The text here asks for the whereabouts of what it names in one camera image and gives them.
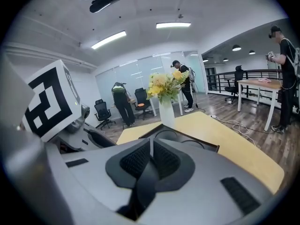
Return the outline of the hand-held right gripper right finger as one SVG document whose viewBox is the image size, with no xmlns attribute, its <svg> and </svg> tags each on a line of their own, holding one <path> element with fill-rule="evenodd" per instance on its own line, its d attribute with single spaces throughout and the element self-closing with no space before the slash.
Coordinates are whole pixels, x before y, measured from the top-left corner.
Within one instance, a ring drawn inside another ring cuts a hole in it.
<svg viewBox="0 0 300 225">
<path fill-rule="evenodd" d="M 153 160 L 159 176 L 155 184 L 156 192 L 181 189 L 195 172 L 195 163 L 188 154 L 160 139 L 153 140 Z"/>
</svg>

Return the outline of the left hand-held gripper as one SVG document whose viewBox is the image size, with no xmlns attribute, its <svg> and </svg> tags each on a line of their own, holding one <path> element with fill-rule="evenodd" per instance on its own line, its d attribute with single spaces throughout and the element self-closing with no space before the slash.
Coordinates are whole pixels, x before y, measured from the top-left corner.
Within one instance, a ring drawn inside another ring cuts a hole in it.
<svg viewBox="0 0 300 225">
<path fill-rule="evenodd" d="M 86 123 L 90 108 L 82 103 L 65 64 L 57 60 L 26 80 L 35 95 L 22 122 L 43 142 L 75 151 L 108 148 L 117 144 Z"/>
</svg>

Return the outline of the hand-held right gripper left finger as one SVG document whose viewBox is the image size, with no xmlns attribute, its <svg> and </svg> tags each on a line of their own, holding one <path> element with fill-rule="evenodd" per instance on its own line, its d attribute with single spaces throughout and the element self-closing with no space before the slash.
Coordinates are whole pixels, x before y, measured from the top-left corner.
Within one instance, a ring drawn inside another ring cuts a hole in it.
<svg viewBox="0 0 300 225">
<path fill-rule="evenodd" d="M 150 139 L 142 139 L 110 157 L 105 171 L 114 184 L 120 188 L 134 188 L 150 160 Z"/>
</svg>

